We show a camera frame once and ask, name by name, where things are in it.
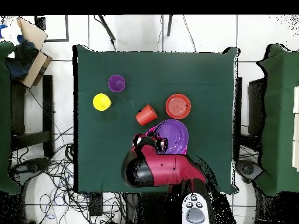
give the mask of blue cloth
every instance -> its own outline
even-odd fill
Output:
[[[17,38],[19,43],[22,43],[22,41],[24,40],[23,35],[20,35],[20,34],[16,38]]]
[[[23,39],[23,41],[16,46],[15,58],[6,59],[6,65],[11,73],[11,79],[24,79],[38,53],[39,51],[32,42]]]
[[[4,28],[6,28],[6,27],[7,27],[7,25],[4,25],[4,24],[0,25],[0,39],[2,38],[1,30],[4,29]]]

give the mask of tile floor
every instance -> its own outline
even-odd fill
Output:
[[[24,16],[34,23],[33,16]],[[116,37],[117,51],[159,51],[162,50],[161,15],[123,15],[105,16],[105,20]],[[263,59],[267,45],[282,43],[291,50],[299,49],[299,16],[298,15],[186,15],[189,30],[198,52],[223,52],[227,47],[241,49],[238,73],[243,77],[242,88],[242,132],[247,133],[248,126],[248,97],[247,85],[249,81],[263,77],[262,70],[255,64]],[[46,16],[49,39],[65,39],[65,19],[63,16]],[[168,15],[164,16],[164,51],[193,52],[193,46],[188,31],[184,25],[183,16],[175,15],[172,22],[171,36],[167,37]],[[42,48],[46,54],[53,57],[53,61],[46,70],[46,75],[53,76],[54,84],[54,119],[55,137],[73,126],[73,78],[72,78],[72,45],[81,44],[96,51],[113,51],[114,48],[103,26],[93,16],[68,16],[68,42],[46,42]],[[41,103],[42,86],[32,87],[32,93]],[[29,92],[26,92],[26,131],[41,130],[42,110]],[[55,142],[55,147],[63,143],[73,142],[71,128]],[[41,145],[30,147],[25,159],[42,157]],[[63,159],[60,152],[55,157]],[[239,192],[227,195],[228,201],[238,224],[253,224],[255,216],[255,195],[251,185],[242,182],[239,175],[235,175],[235,183]],[[52,194],[53,182],[45,174],[34,178],[26,194],[27,217],[40,222],[44,218],[43,211],[47,211],[48,198],[41,199],[43,194]],[[105,194],[109,199],[112,193]],[[70,209],[63,202],[57,202],[48,211],[48,218],[42,224],[88,224],[80,212]],[[113,199],[105,202],[107,209]]]

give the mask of white tile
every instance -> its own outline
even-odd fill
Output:
[[[232,195],[226,194],[229,205],[232,205]]]
[[[110,37],[106,29],[103,27],[103,25],[100,22],[96,21],[95,18],[99,20],[98,16],[95,17],[93,15],[89,16],[89,48],[94,51],[114,51],[114,48],[110,42]],[[107,23],[109,29],[111,30],[111,32],[116,38],[116,41],[114,42],[114,45],[116,46],[116,50],[121,51],[121,43],[124,41],[122,41],[123,38],[121,38],[118,32],[116,31],[116,24],[115,24],[116,18],[117,17],[113,15],[107,15],[104,17],[105,22]],[[130,43],[134,44],[134,37],[131,37]]]
[[[89,222],[86,220],[86,218],[89,219],[88,210],[84,210],[83,213],[81,213],[80,211],[78,212],[73,208],[69,208],[69,210],[67,210],[67,213],[65,214],[65,218],[65,224],[89,224]]]
[[[18,151],[13,152],[12,165],[17,164],[16,161],[17,158],[21,162],[24,162],[25,160],[34,159],[34,158],[44,158],[44,148],[42,143],[32,145],[28,148],[29,148],[28,152],[26,148],[19,149]]]
[[[239,207],[234,206],[234,216],[248,216],[255,218],[255,207]]]
[[[183,16],[173,16],[169,37],[168,17],[164,15],[164,51],[193,52]],[[185,18],[197,51],[221,53],[228,47],[235,47],[236,15],[186,15]],[[158,51],[158,42],[159,51],[162,51],[161,15],[105,16],[104,19],[116,38],[117,51]],[[106,30],[93,16],[90,16],[90,48],[114,50]]]
[[[106,205],[112,205],[114,202],[115,204],[119,204],[119,198],[121,199],[123,205],[125,205],[126,203],[124,202],[124,199],[122,196],[119,197],[118,193],[113,193],[113,192],[103,192],[103,204]]]
[[[226,48],[236,46],[236,15],[185,15],[185,18],[197,52],[222,53]],[[169,37],[166,35],[167,28],[168,15],[165,15],[165,51],[194,51],[190,34],[182,15],[173,16],[171,35]]]
[[[254,218],[249,216],[234,216],[237,224],[254,224]]]
[[[298,15],[238,15],[240,61],[260,61],[269,44],[299,49]]]
[[[238,76],[242,77],[241,124],[248,125],[248,85],[251,81],[263,78],[264,73],[262,69],[254,62],[240,62],[238,64]]]
[[[44,194],[51,194],[53,190],[55,190],[55,185],[53,184],[51,178],[45,173],[42,173],[39,176],[31,179],[29,182],[26,191],[25,203],[39,204],[41,196]],[[42,197],[42,200],[45,200],[43,201],[45,204],[48,204],[49,202],[49,198],[46,196]]]
[[[63,133],[74,126],[74,78],[72,63],[52,61],[45,75],[53,76],[55,133]]]
[[[28,22],[30,22],[31,24],[34,24],[35,25],[35,22],[34,22],[34,16],[20,16],[22,17],[23,19],[27,20]]]
[[[243,120],[245,120],[246,122],[248,122],[248,117],[243,117]],[[241,133],[242,134],[249,134],[249,132],[248,132],[248,126],[247,125],[245,125],[245,126],[241,126]]]
[[[26,205],[27,219],[29,221],[34,220],[39,224],[45,217],[45,212],[48,210],[44,205],[42,205],[41,208],[39,205]],[[82,211],[85,217],[89,219],[88,210]],[[48,218],[45,217],[41,224],[89,224],[81,212],[73,208],[68,208],[67,206],[53,206],[48,210],[47,216]]]
[[[66,39],[65,15],[45,15],[47,40]]]
[[[43,131],[43,81],[31,89],[26,88],[24,125],[26,133]]]
[[[240,160],[250,160],[251,162],[258,162],[258,153],[252,149],[248,149],[246,147],[240,147],[239,158]]]
[[[88,46],[88,16],[68,16],[68,33],[69,42],[45,42],[41,51],[54,60],[72,60],[73,45]]]
[[[235,184],[239,188],[239,192],[234,194],[234,206],[255,206],[255,190],[252,184],[245,184],[238,173],[235,173]]]

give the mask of chair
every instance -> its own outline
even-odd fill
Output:
[[[0,43],[0,224],[27,224],[25,195],[29,181],[38,176],[54,155],[52,76],[43,76],[43,131],[25,134],[25,85],[11,82],[5,60],[15,50]],[[43,143],[44,155],[10,168],[12,151]]]

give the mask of table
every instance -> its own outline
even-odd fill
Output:
[[[260,159],[266,171],[255,183],[267,195],[281,191],[299,193],[299,173],[292,167],[294,87],[299,86],[299,52],[289,52],[273,44],[259,64],[267,76]]]
[[[231,185],[234,58],[237,49],[217,53],[93,52],[73,47],[75,190],[79,192],[167,192],[168,186],[131,188],[123,183],[121,165],[133,136],[168,119],[165,103],[174,93],[191,101],[182,119],[189,131],[187,154],[200,156],[214,172],[219,188],[234,193]],[[126,80],[121,93],[107,86],[110,76]],[[93,97],[107,94],[112,106],[93,108]],[[158,119],[140,126],[135,115],[150,104]]]

